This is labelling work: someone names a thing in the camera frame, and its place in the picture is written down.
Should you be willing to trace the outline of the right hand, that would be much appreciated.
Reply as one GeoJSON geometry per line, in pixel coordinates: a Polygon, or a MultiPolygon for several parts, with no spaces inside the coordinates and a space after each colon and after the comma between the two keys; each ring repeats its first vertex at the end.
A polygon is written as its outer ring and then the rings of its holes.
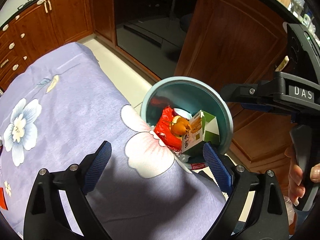
{"type": "Polygon", "coordinates": [[[296,161],[296,153],[294,146],[291,145],[285,150],[285,155],[290,158],[290,168],[289,168],[289,199],[294,204],[294,206],[298,206],[299,198],[302,198],[305,194],[305,187],[302,184],[303,180],[303,171],[297,165],[296,161]]]}

